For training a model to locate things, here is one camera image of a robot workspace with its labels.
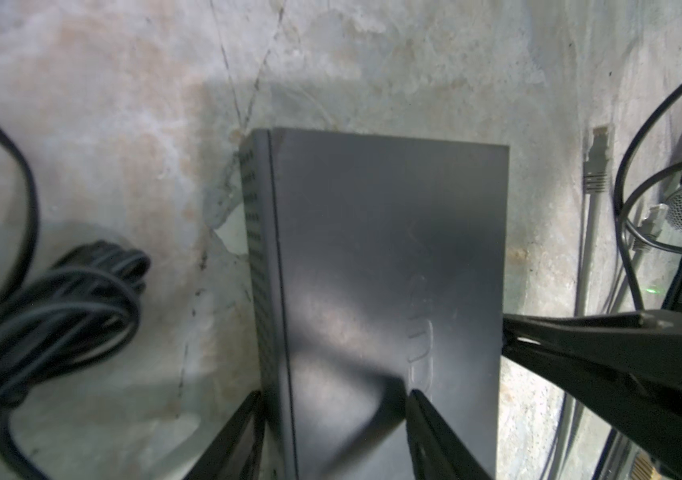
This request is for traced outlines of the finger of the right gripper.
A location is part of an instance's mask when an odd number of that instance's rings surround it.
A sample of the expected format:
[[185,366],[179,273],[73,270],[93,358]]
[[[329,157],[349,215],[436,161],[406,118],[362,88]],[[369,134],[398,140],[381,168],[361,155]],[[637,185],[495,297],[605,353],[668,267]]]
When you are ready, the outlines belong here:
[[572,395],[682,479],[682,313],[507,314],[503,355]]

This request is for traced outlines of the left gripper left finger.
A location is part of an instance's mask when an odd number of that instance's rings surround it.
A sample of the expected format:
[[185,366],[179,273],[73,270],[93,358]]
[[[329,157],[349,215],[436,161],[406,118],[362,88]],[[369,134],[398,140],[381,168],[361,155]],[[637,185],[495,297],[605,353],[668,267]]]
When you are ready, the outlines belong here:
[[252,391],[183,479],[258,479],[264,434],[265,401]]

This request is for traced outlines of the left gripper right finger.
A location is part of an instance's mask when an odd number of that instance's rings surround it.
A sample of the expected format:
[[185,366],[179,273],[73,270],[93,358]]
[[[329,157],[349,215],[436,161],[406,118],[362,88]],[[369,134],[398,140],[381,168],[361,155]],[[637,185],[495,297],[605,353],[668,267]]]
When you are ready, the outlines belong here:
[[429,399],[417,389],[410,392],[406,401],[406,433],[416,479],[491,479]]

